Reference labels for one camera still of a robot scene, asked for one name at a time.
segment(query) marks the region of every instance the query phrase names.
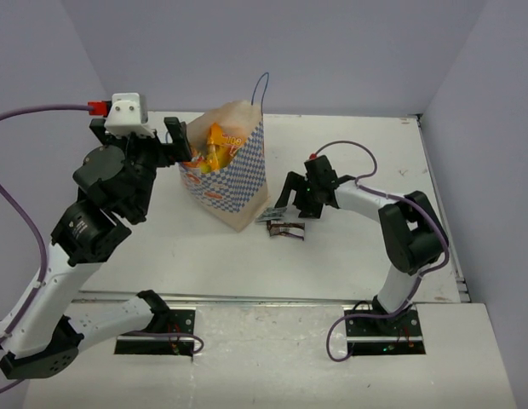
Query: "paper bag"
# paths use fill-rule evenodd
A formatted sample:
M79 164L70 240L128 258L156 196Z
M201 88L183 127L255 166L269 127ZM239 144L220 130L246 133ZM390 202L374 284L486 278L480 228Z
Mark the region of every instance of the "paper bag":
M207 211L238 232L260 215L269 202L264 123L261 105L254 102L255 92L251 102L229 102L194 119L187 126L188 141L200 152L205 149L212 124L219 124L229 136L247 137L228 166L205 174L198 168L179 166L187 191Z

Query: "white wall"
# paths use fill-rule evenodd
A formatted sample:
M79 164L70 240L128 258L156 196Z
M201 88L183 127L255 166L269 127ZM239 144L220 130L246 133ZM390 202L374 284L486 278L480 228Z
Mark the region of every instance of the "white wall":
M203 110L250 97L267 112L419 113L485 0L64 0L107 92Z
M0 0L0 112L105 97L59 2ZM34 218L45 239L76 198L72 172L97 146L85 112L41 113L0 124L0 182ZM37 246L0 196L0 319L38 267ZM6 384L0 371L0 387ZM21 407L26 386L0 396Z
M490 0L423 117L474 301L528 408L528 0Z

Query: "blue wire handle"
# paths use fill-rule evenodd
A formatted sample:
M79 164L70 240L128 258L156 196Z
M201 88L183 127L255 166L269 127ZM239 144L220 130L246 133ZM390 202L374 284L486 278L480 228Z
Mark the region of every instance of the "blue wire handle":
M255 90L253 91L253 96L251 97L250 99L250 105L255 105L255 95L256 95L256 90L258 89L258 85L261 83L261 80L266 77L266 84L264 85L264 90L262 91L262 98L261 98L261 114L264 114L264 112L262 111L262 107L264 106L264 95L266 94L266 90L267 90L267 83L268 81L270 80L270 73L269 72L264 72L260 78L258 78L258 81L256 82L256 85L255 85Z

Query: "white tabletop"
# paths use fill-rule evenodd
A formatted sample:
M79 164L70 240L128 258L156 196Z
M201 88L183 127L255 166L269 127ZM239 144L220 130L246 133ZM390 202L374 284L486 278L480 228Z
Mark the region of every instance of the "white tabletop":
M78 304L71 311L98 308ZM56 377L31 381L25 409L514 409L485 306L423 304L418 311L427 354L336 364L326 356L324 336L340 306L199 307L195 333L206 347L193 363L113 355L109 340ZM345 354L340 328L335 355Z
M189 122L198 115L151 112L150 122L162 136L164 116ZM379 171L370 186L392 193L421 190L438 209L413 118L265 115L264 124L272 203L290 170L304 173L310 153L326 142L351 139L377 157ZM326 154L339 176L371 169L370 159L356 147L331 147ZM382 288L389 260L376 223L327 207L320 220L306 221L306 229L303 242L270 239L265 227L255 224L235 233L189 196L176 167L160 170L148 221L133 227L134 233L83 289L353 300L370 299ZM415 299L459 302L452 265L430 274Z

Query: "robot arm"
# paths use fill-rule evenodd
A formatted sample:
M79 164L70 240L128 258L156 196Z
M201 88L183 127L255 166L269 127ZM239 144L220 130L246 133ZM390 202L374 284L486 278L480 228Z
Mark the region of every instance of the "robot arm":
M287 175L275 207L286 207L294 190L293 204L301 211L300 217L320 218L323 206L329 205L355 211L380 223L391 267L384 286L373 300L373 308L384 314L397 311L409 298L419 273L442 254L439 237L425 218L404 201L390 199L385 193L369 193L351 176L338 177L326 156L311 158L304 165L305 177L294 172ZM430 216L447 244L444 229L427 196L415 191L405 198Z
M6 353L0 367L8 379L54 376L85 349L129 331L153 332L167 319L169 308L153 291L143 291L104 314L64 315L82 285L131 234L118 216L131 224L146 220L156 169L191 159L186 125L166 118L172 142L163 144L148 126L138 94L116 94L110 103L92 104L105 117L90 125L102 146L90 152L73 175L77 200L52 232L44 279L40 281L37 272L0 321ZM39 289L37 296L7 334L34 288Z

